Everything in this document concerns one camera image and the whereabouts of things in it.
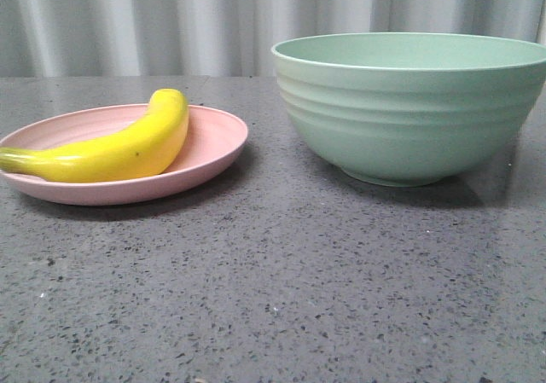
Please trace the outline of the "yellow plastic banana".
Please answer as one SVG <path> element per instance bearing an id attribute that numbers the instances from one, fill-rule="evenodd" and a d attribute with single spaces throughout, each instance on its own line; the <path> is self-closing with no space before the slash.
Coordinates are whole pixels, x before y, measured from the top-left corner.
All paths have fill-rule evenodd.
<path id="1" fill-rule="evenodd" d="M 1 148 L 1 170 L 51 182 L 98 183 L 151 177 L 182 149 L 189 130 L 186 97 L 156 90 L 144 115 L 121 131 L 56 148 Z"/>

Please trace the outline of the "pink plate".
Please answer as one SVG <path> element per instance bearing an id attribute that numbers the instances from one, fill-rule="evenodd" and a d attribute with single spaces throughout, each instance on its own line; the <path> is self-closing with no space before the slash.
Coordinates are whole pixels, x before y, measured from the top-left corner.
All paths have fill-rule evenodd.
<path id="1" fill-rule="evenodd" d="M 7 135 L 3 147 L 50 148 L 106 135 L 138 119 L 145 104 L 80 110 L 38 121 Z M 109 206 L 155 200 L 191 189 L 214 178 L 238 157 L 247 125 L 225 111 L 189 106 L 189 132 L 176 159 L 160 175 L 107 183 L 55 183 L 2 172 L 13 189 L 40 200 L 76 206 Z"/>

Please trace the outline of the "green ribbed bowl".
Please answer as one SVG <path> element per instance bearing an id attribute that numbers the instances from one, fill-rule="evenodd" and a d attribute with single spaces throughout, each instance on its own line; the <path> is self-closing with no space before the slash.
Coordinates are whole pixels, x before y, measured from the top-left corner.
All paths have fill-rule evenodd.
<path id="1" fill-rule="evenodd" d="M 272 49 L 288 117 L 319 157 L 358 180 L 411 187 L 488 160 L 545 82 L 545 48 L 511 38 L 367 32 Z"/>

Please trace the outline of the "white curtain backdrop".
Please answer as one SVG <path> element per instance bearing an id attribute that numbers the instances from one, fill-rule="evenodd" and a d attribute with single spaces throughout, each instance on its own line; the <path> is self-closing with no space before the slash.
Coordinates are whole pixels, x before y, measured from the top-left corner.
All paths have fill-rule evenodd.
<path id="1" fill-rule="evenodd" d="M 545 0 L 1 0 L 1 74 L 266 76 L 273 44 L 348 32 L 541 43 Z"/>

